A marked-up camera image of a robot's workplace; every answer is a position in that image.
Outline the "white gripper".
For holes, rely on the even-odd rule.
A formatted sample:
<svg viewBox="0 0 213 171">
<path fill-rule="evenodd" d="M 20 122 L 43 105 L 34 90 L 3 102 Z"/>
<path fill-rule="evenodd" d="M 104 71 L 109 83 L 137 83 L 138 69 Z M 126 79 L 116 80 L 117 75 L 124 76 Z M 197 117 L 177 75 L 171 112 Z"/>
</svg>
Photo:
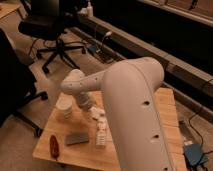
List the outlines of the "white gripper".
<svg viewBox="0 0 213 171">
<path fill-rule="evenodd" d="M 82 92 L 76 97 L 77 105 L 80 109 L 88 111 L 93 106 L 93 100 L 88 93 Z M 99 115 L 96 107 L 90 109 L 92 115 Z"/>
</svg>

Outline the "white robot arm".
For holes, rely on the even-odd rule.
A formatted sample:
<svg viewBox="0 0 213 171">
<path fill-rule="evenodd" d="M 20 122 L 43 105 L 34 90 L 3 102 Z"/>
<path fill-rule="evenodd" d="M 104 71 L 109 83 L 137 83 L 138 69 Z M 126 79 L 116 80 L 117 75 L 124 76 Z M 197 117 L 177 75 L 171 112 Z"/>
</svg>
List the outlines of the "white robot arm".
<svg viewBox="0 0 213 171">
<path fill-rule="evenodd" d="M 164 69 L 152 57 L 127 59 L 61 83 L 70 95 L 99 90 L 121 171 L 176 171 L 154 98 Z"/>
</svg>

